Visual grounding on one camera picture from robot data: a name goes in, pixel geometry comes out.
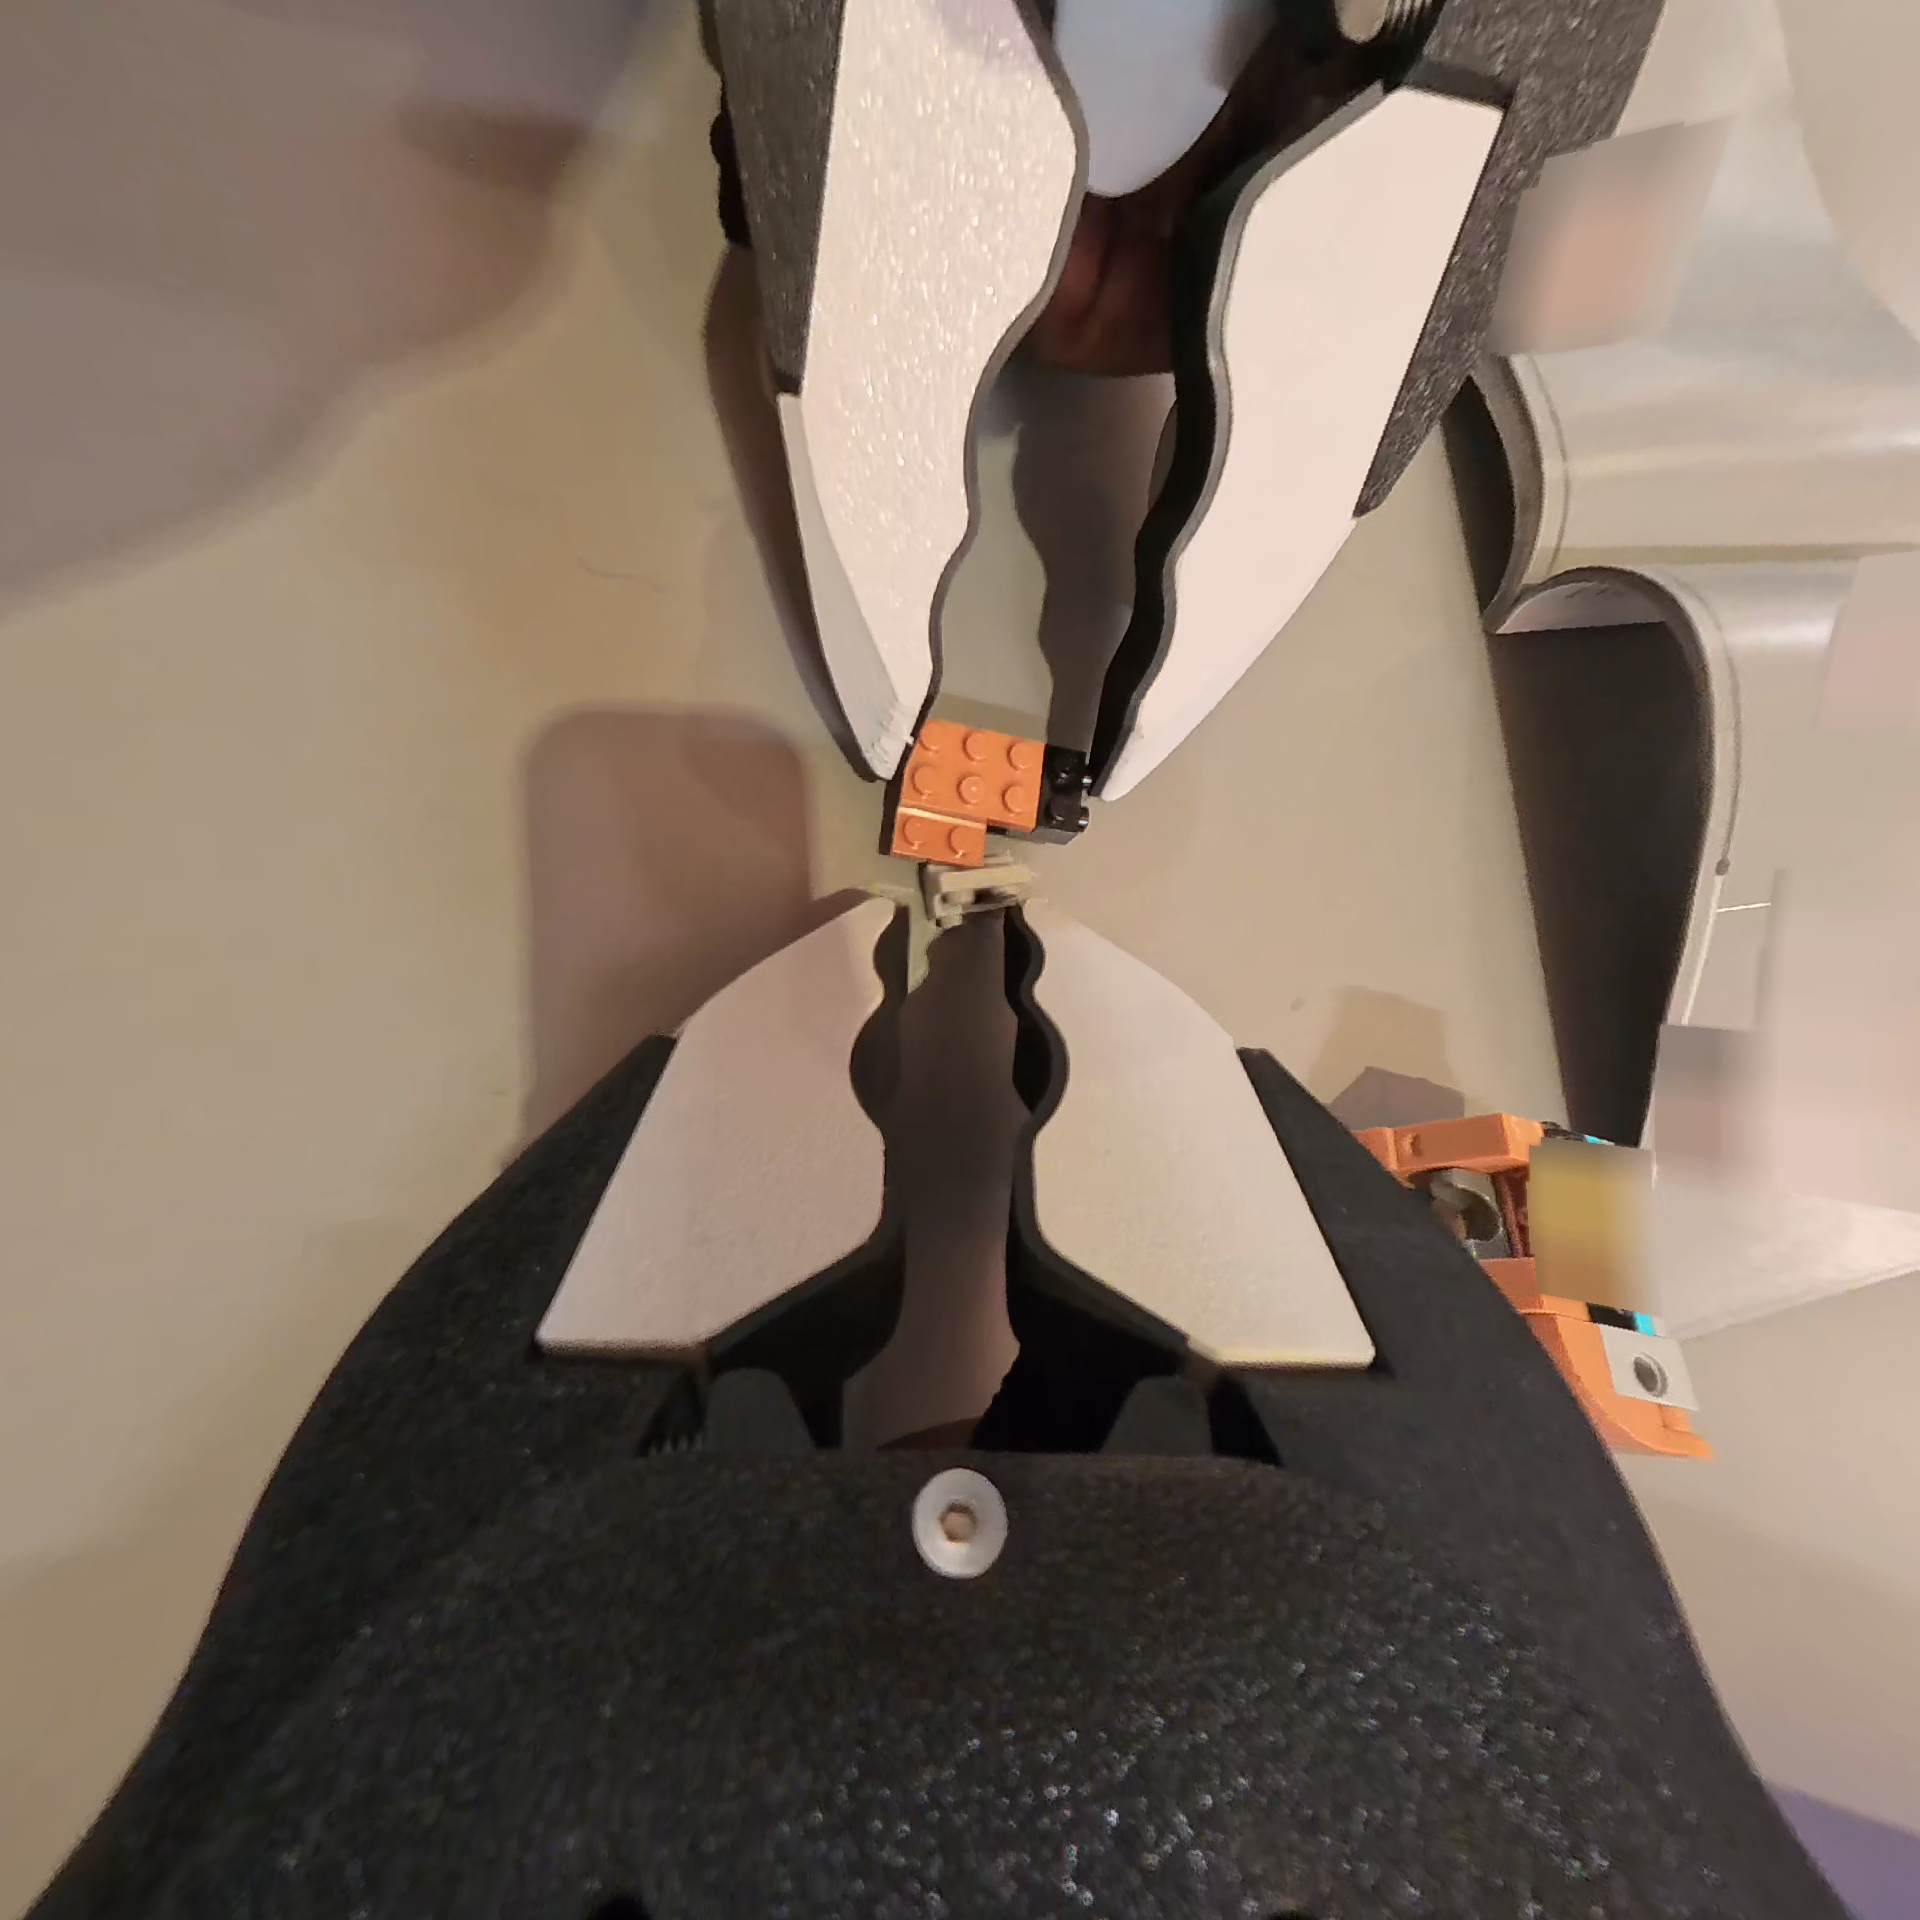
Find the person's left hand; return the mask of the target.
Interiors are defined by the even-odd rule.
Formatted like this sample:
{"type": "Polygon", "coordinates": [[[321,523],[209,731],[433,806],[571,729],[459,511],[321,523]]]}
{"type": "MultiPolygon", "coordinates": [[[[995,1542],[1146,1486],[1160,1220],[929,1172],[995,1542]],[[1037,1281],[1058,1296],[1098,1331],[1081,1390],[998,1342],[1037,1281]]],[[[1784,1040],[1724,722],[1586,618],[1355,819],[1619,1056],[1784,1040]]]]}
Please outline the person's left hand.
{"type": "Polygon", "coordinates": [[[1188,197],[1185,165],[1128,194],[1085,194],[1021,357],[1098,378],[1169,373],[1172,231],[1188,197]]]}

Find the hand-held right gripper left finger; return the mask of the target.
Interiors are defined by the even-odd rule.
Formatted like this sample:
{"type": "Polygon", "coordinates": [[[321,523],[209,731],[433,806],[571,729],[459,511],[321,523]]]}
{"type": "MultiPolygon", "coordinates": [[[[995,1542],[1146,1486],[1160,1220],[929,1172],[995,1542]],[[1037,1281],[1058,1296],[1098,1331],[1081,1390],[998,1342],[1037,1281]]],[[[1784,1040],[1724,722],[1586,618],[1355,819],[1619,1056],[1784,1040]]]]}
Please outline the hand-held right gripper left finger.
{"type": "Polygon", "coordinates": [[[547,1354],[711,1353],[881,1223],[882,1140],[854,1046],[902,933],[865,895],[684,1021],[541,1321],[547,1354]]]}

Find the grey instruction booklet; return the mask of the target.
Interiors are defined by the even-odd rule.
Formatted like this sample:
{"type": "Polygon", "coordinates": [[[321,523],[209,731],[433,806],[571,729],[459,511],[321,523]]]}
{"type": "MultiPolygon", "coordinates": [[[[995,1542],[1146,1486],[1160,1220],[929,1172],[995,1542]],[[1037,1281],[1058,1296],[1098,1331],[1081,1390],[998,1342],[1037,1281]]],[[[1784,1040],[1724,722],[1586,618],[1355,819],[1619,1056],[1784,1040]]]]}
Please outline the grey instruction booklet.
{"type": "Polygon", "coordinates": [[[1575,1132],[1707,1334],[1914,1272],[1914,292],[1821,4],[1661,4],[1447,424],[1575,1132]]]}

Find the brown brick plate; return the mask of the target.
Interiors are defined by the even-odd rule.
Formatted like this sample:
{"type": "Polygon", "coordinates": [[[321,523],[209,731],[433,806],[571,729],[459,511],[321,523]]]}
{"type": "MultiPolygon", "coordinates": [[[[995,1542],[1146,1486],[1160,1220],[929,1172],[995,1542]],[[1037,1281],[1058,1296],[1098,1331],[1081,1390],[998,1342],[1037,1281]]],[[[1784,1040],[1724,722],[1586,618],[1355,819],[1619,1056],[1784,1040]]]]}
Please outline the brown brick plate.
{"type": "Polygon", "coordinates": [[[979,869],[988,837],[1038,829],[1044,761],[1037,737],[924,718],[888,790],[881,852],[979,869]]]}

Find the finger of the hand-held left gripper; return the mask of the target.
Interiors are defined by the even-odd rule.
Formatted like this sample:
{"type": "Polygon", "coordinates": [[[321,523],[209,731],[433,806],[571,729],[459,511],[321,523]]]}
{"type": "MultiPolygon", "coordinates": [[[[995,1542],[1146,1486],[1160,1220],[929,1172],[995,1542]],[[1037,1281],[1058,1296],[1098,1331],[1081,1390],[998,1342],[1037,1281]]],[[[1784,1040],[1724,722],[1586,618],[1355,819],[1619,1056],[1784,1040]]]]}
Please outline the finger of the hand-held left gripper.
{"type": "Polygon", "coordinates": [[[892,780],[977,523],[979,402],[1050,296],[1085,133],[1034,4],[844,7],[806,350],[779,398],[850,761],[892,780]]]}
{"type": "Polygon", "coordinates": [[[1502,122],[1457,88],[1368,86],[1198,209],[1096,796],[1130,794],[1194,732],[1347,542],[1502,122]]]}

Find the brown brick model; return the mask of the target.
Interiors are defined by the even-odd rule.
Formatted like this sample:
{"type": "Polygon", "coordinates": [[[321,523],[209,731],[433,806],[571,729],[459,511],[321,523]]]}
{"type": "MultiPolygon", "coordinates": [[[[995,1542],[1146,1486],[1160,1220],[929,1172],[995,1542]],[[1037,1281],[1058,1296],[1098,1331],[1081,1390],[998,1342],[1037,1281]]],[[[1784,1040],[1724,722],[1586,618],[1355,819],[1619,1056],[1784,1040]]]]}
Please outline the brown brick model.
{"type": "Polygon", "coordinates": [[[1619,1304],[1635,1260],[1645,1156],[1514,1112],[1356,1128],[1514,1309],[1602,1443],[1709,1460],[1682,1347],[1619,1304]]]}

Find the grey desk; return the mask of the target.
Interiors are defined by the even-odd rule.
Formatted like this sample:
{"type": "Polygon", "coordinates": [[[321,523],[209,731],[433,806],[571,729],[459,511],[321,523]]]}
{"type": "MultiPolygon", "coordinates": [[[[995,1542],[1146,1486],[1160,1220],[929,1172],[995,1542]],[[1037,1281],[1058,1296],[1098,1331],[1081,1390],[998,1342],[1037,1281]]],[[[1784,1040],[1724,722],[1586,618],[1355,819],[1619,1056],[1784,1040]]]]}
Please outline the grey desk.
{"type": "MultiPolygon", "coordinates": [[[[406,1265],[875,871],[711,115],[691,4],[5,4],[5,1914],[406,1265]]],[[[1329,1104],[1560,1119],[1466,540],[1429,444],[1046,891],[1329,1104]]],[[[1913,1845],[1914,1275],[1691,1358],[1734,1724],[1913,1845]]]]}

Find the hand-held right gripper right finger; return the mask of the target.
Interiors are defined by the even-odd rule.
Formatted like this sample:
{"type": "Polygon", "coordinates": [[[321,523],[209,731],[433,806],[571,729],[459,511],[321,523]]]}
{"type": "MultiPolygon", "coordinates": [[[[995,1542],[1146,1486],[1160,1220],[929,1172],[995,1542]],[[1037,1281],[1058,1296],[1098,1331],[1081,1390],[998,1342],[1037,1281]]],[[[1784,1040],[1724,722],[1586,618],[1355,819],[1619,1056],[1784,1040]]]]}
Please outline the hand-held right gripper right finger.
{"type": "Polygon", "coordinates": [[[1007,919],[1034,1289],[1169,1358],[1338,1370],[1375,1342],[1229,1031],[1066,912],[1007,919]]]}

